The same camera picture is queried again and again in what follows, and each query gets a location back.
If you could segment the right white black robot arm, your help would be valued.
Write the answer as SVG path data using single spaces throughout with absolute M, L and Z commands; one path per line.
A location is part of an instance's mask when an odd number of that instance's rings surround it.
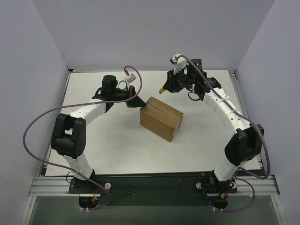
M 225 159 L 213 171 L 218 181 L 227 181 L 261 153 L 263 128 L 253 125 L 239 112 L 219 81 L 203 71 L 201 59 L 187 60 L 178 53 L 171 57 L 170 62 L 173 69 L 167 72 L 167 80 L 159 92 L 178 93 L 187 89 L 213 110 L 230 134 Z

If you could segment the brown cardboard express box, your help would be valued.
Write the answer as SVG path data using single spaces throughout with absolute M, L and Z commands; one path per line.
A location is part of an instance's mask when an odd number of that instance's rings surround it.
M 140 124 L 149 131 L 171 142 L 181 126 L 184 113 L 150 97 L 140 108 Z

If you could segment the yellow utility knife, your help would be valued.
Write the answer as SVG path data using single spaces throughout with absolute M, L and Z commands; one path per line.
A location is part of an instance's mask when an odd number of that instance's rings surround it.
M 165 92 L 165 89 L 164 88 L 161 88 L 160 90 L 159 90 L 159 94 L 162 94 L 162 93 L 164 93 Z

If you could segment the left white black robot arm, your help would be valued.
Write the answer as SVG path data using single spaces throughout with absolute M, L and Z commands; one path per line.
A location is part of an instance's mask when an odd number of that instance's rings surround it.
M 115 101 L 125 102 L 128 108 L 146 106 L 146 103 L 136 95 L 135 87 L 131 83 L 136 79 L 134 74 L 124 77 L 126 87 L 118 87 L 117 78 L 113 75 L 105 75 L 102 86 L 97 89 L 91 98 L 89 105 L 85 105 L 76 111 L 56 117 L 51 139 L 51 148 L 61 155 L 74 169 L 75 182 L 86 193 L 96 188 L 93 179 L 95 173 L 84 155 L 86 147 L 86 127 L 98 116 L 108 112 Z

